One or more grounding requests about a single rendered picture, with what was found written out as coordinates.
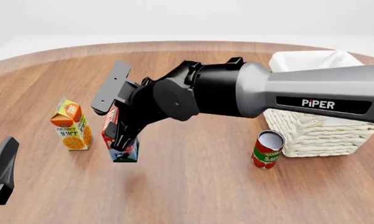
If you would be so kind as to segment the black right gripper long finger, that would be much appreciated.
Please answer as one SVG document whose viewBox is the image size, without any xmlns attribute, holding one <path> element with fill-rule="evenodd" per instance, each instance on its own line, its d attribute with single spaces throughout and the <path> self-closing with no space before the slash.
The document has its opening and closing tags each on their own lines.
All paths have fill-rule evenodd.
<svg viewBox="0 0 374 224">
<path fill-rule="evenodd" d="M 127 147 L 135 142 L 140 132 L 140 128 L 132 125 L 110 123 L 110 138 L 114 140 L 111 143 L 111 148 L 116 151 L 125 151 Z"/>
</svg>

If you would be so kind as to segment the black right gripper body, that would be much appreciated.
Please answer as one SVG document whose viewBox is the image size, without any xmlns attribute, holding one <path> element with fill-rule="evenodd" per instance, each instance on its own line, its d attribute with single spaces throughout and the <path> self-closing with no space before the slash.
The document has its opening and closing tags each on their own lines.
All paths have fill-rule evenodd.
<svg viewBox="0 0 374 224">
<path fill-rule="evenodd" d="M 117 136 L 137 136 L 147 125 L 157 122 L 154 99 L 114 100 L 118 108 Z"/>
</svg>

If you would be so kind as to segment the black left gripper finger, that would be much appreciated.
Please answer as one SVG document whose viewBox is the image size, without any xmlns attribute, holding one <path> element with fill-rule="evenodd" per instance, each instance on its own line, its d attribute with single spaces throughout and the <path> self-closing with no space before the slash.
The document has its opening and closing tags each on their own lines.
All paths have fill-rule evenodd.
<svg viewBox="0 0 374 224">
<path fill-rule="evenodd" d="M 14 165 L 19 143 L 13 137 L 6 137 L 0 143 L 0 184 L 14 186 Z"/>
</svg>

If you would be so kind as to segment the black right gripper hidden finger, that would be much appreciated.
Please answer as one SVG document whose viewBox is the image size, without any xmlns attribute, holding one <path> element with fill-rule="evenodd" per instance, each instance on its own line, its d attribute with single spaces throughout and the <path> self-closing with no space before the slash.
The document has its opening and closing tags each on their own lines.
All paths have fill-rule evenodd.
<svg viewBox="0 0 374 224">
<path fill-rule="evenodd" d="M 108 138 L 115 138 L 116 137 L 116 129 L 117 129 L 117 124 L 113 122 L 109 122 L 107 127 L 104 130 L 105 136 Z"/>
</svg>

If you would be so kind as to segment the red and blue milk carton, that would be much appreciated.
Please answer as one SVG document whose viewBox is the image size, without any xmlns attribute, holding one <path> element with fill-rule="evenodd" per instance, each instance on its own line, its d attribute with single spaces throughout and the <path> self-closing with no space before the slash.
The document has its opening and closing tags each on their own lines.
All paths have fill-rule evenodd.
<svg viewBox="0 0 374 224">
<path fill-rule="evenodd" d="M 111 148 L 111 143 L 114 141 L 104 134 L 104 130 L 109 122 L 118 124 L 118 108 L 112 106 L 107 115 L 105 116 L 105 123 L 101 132 L 102 138 L 107 146 L 108 152 L 113 162 L 137 162 L 139 154 L 139 139 L 136 138 L 135 142 L 126 148 L 125 151 L 119 152 Z"/>
</svg>

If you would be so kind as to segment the white cloth basket liner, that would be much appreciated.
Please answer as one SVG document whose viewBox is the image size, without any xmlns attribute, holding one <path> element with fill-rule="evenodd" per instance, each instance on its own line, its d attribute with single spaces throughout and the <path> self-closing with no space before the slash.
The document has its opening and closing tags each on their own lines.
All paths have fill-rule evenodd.
<svg viewBox="0 0 374 224">
<path fill-rule="evenodd" d="M 270 71 L 276 73 L 362 65 L 353 55 L 343 50 L 276 52 L 269 61 Z"/>
</svg>

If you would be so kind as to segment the white woven basket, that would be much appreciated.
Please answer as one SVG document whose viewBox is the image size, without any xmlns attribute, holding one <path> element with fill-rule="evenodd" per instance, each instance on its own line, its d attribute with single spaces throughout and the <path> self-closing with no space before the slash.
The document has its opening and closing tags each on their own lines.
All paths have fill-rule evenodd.
<svg viewBox="0 0 374 224">
<path fill-rule="evenodd" d="M 286 140 L 287 157 L 341 156 L 354 153 L 374 134 L 374 124 L 268 109 L 264 118 Z"/>
</svg>

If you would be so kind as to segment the orange juice carton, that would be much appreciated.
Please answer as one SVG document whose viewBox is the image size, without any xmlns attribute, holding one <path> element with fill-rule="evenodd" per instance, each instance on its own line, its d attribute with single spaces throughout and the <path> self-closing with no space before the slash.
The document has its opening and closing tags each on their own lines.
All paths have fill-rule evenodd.
<svg viewBox="0 0 374 224">
<path fill-rule="evenodd" d="M 64 96 L 50 119 L 69 151 L 86 151 L 93 136 L 82 108 Z"/>
</svg>

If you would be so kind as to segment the red tomato sauce can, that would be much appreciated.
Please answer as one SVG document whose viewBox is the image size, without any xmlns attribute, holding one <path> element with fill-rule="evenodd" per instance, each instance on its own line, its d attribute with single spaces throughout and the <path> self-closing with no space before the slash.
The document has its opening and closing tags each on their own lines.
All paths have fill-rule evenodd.
<svg viewBox="0 0 374 224">
<path fill-rule="evenodd" d="M 275 166 L 285 145 L 284 137 L 273 130 L 264 130 L 258 134 L 251 160 L 260 169 L 271 169 Z"/>
</svg>

